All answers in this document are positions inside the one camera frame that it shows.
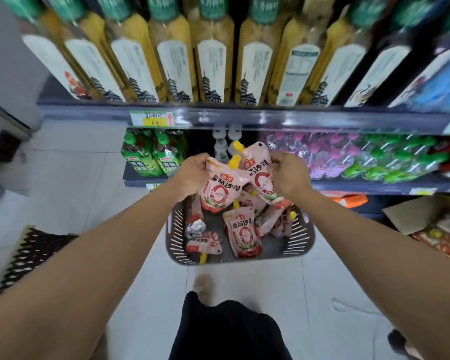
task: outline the white bottle cap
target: white bottle cap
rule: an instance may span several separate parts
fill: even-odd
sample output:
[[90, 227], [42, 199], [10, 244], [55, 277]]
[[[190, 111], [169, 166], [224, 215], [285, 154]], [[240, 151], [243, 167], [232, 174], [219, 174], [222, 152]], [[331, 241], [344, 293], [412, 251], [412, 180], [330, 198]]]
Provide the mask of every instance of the white bottle cap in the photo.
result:
[[226, 130], [213, 130], [211, 132], [211, 135], [215, 140], [218, 139], [225, 139], [227, 137], [227, 131]]
[[230, 146], [228, 147], [228, 154], [230, 154], [231, 157], [233, 157], [234, 155], [237, 155], [239, 152], [236, 151], [236, 149], [233, 147], [233, 144], [230, 144]]
[[231, 141], [240, 140], [242, 138], [242, 130], [228, 130], [228, 138]]
[[215, 142], [215, 151], [216, 152], [226, 152], [228, 148], [227, 140], [224, 138], [220, 138]]
[[226, 151], [217, 151], [215, 153], [215, 159], [220, 163], [227, 164], [229, 162], [228, 154]]

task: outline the gray plastic basket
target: gray plastic basket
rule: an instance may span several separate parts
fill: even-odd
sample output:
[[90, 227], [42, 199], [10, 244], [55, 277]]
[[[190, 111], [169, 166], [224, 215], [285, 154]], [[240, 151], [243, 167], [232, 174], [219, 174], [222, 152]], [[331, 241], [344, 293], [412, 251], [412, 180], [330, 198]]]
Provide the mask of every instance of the gray plastic basket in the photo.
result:
[[[170, 257], [179, 264], [197, 265], [200, 261], [200, 253], [187, 253], [185, 250], [188, 239], [184, 235], [186, 226], [187, 200], [177, 203], [168, 218], [166, 233], [166, 248]], [[230, 263], [245, 260], [261, 260], [273, 258], [286, 258], [306, 254], [315, 242], [315, 230], [313, 224], [303, 217], [298, 207], [294, 207], [298, 213], [293, 221], [292, 236], [276, 238], [272, 235], [265, 235], [261, 239], [263, 250], [258, 257], [253, 259], [237, 258], [230, 246], [228, 236], [225, 234], [225, 223], [223, 221], [223, 211], [211, 213], [204, 211], [207, 231], [214, 231], [220, 238], [222, 253], [220, 255], [208, 255], [206, 264]]]

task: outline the hand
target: hand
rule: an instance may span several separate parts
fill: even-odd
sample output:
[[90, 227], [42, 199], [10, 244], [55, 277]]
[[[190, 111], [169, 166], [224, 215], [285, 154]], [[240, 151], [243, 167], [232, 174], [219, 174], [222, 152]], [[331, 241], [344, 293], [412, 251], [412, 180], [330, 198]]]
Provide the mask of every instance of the hand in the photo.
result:
[[185, 159], [175, 175], [168, 180], [167, 184], [177, 193], [177, 202], [197, 193], [210, 179], [208, 170], [205, 170], [209, 156], [204, 152]]
[[271, 154], [271, 161], [269, 172], [281, 196], [294, 201], [298, 192], [313, 190], [309, 169], [299, 157], [278, 151]]

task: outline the person's right arm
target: person's right arm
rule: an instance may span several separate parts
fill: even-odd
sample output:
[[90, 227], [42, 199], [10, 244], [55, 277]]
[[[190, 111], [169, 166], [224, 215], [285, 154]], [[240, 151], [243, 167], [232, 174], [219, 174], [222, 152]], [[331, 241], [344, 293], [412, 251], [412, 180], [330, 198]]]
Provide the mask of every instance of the person's right arm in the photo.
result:
[[308, 214], [382, 313], [426, 360], [450, 359], [450, 259], [314, 190], [293, 154], [272, 161], [278, 193]]

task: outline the store shelf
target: store shelf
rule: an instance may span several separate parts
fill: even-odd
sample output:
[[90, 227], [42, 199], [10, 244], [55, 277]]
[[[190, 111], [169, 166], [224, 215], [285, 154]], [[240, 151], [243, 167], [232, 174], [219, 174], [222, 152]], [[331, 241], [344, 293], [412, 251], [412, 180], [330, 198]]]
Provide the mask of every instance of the store shelf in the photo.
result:
[[131, 110], [159, 110], [173, 113], [174, 127], [177, 129], [214, 129], [240, 125], [242, 130], [450, 134], [450, 114], [419, 114], [364, 107], [320, 109], [298, 106], [277, 109], [268, 106], [252, 109], [239, 108], [235, 103], [217, 108], [201, 102], [192, 106], [144, 106], [137, 103], [125, 105], [77, 101], [53, 77], [45, 84], [37, 104], [45, 119], [119, 120], [130, 124]]
[[[143, 177], [133, 167], [126, 163], [123, 173], [123, 181], [126, 187], [147, 187], [150, 189], [154, 184], [166, 182], [168, 177]], [[384, 184], [382, 182], [369, 182], [361, 178], [344, 179], [337, 177], [333, 179], [313, 180], [314, 189], [321, 192], [342, 192], [361, 194], [389, 194], [389, 195], [425, 195], [438, 192], [450, 192], [450, 179], [439, 175], [430, 174], [411, 182], [396, 184]]]

